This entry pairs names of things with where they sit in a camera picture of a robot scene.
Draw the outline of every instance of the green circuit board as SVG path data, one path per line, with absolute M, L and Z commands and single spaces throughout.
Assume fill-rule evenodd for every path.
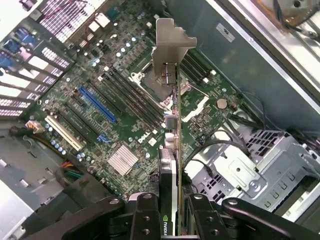
M 84 156 L 79 159 L 81 164 L 102 184 L 126 199 L 132 193 L 146 191 L 148 176 L 157 171 L 158 149 L 165 143 L 164 117 L 171 92 L 161 87 L 161 80 L 154 77 L 150 65 L 152 46 L 155 46 L 155 18 L 148 5 L 143 0 L 125 1 L 113 6 L 106 15 L 113 26 L 75 55 L 77 64 L 26 118 L 33 116 L 47 127 L 43 134 L 48 141 L 54 140 L 75 157 Z M 107 46 L 104 51 L 97 48 L 99 40 Z M 93 50 L 98 54 L 90 54 L 88 59 L 84 52 Z M 200 52 L 192 49 L 186 57 L 186 62 L 181 64 L 182 119 L 207 100 L 197 115 L 182 123 L 183 159 L 201 145 L 202 136 L 219 128 L 241 101 Z M 145 74 L 139 85 L 129 78 L 132 73 Z M 227 102 L 225 107 L 217 107 L 221 99 Z M 105 110 L 114 121 L 106 116 Z M 61 134 L 50 131 L 45 121 L 48 115 L 55 117 L 83 148 L 75 150 Z M 125 174 L 109 163 L 115 154 L 121 154 L 120 149 L 129 150 L 132 153 L 129 158 L 135 159 Z

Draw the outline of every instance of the chipset heatsink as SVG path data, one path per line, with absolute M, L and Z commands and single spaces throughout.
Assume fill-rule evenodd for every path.
M 108 163 L 121 175 L 128 174 L 138 161 L 130 149 L 122 145 L 108 160 Z

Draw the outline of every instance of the motherboard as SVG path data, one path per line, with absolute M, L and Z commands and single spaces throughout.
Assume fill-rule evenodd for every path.
M 162 86 L 152 64 L 161 16 L 143 0 L 115 4 L 103 15 L 103 31 L 86 23 L 89 37 L 70 47 L 76 64 L 25 118 L 40 123 L 44 137 L 62 155 L 74 156 L 127 199 L 147 191 L 149 175 L 158 171 L 159 149 L 170 144 L 165 143 L 170 133 L 165 116 L 174 102 L 172 89 Z M 180 64 L 180 80 L 184 160 L 241 100 L 197 49 Z

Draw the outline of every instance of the sticker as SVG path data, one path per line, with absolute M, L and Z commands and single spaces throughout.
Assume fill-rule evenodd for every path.
M 232 43 L 235 40 L 233 36 L 221 23 L 216 26 L 216 29 L 230 42 Z

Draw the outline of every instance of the blue pcie slot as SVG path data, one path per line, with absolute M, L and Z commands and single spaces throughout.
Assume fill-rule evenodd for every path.
M 88 99 L 97 109 L 102 112 L 102 114 L 113 124 L 116 122 L 116 117 L 109 111 L 107 110 L 102 104 L 96 100 L 94 96 L 92 96 L 91 93 L 88 92 L 84 87 L 79 87 L 78 91 L 86 98 Z

